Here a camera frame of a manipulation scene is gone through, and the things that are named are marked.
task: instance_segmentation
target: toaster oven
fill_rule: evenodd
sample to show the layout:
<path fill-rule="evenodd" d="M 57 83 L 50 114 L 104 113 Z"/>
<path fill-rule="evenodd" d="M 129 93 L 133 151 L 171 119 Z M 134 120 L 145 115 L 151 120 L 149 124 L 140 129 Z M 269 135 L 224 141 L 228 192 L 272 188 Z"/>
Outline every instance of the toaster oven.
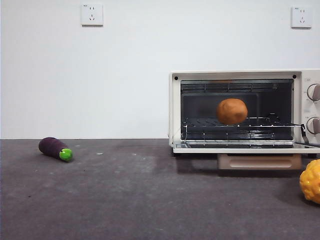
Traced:
<path fill-rule="evenodd" d="M 218 121 L 228 98 L 246 104 L 242 123 Z M 173 154 L 217 154 L 220 169 L 300 169 L 320 153 L 320 69 L 173 71 L 168 136 Z"/>

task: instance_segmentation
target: electrical outlet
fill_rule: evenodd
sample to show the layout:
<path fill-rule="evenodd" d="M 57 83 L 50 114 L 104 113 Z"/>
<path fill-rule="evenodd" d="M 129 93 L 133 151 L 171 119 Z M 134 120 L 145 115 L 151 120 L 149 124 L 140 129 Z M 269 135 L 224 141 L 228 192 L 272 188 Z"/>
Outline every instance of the electrical outlet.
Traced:
<path fill-rule="evenodd" d="M 102 4 L 83 4 L 82 22 L 83 26 L 103 26 L 104 8 Z"/>
<path fill-rule="evenodd" d="M 291 27 L 292 28 L 311 28 L 312 10 L 309 7 L 291 8 Z"/>

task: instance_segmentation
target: oven knob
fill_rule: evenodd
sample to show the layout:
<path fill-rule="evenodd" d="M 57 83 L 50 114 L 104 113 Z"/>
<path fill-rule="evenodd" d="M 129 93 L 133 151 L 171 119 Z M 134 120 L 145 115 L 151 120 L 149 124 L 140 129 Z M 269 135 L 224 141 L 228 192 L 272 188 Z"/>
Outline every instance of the oven knob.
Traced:
<path fill-rule="evenodd" d="M 310 85 L 306 93 L 312 101 L 319 101 L 320 100 L 320 84 Z"/>
<path fill-rule="evenodd" d="M 312 117 L 306 122 L 306 129 L 312 134 L 320 134 L 320 118 Z"/>

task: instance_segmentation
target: eggplant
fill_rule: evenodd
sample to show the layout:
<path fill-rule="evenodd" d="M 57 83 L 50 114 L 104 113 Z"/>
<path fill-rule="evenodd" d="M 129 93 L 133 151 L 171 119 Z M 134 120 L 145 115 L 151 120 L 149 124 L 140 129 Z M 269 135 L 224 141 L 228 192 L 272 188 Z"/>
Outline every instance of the eggplant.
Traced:
<path fill-rule="evenodd" d="M 70 162 L 73 156 L 72 150 L 59 139 L 46 137 L 39 142 L 39 150 L 44 155 L 64 162 Z"/>

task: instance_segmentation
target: yellow toy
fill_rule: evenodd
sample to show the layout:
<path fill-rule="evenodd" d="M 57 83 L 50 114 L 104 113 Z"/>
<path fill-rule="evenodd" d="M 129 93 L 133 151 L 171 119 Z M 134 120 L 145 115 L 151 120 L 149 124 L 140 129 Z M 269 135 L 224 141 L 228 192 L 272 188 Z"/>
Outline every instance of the yellow toy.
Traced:
<path fill-rule="evenodd" d="M 300 175 L 300 187 L 305 199 L 320 204 L 320 159 L 306 166 Z"/>

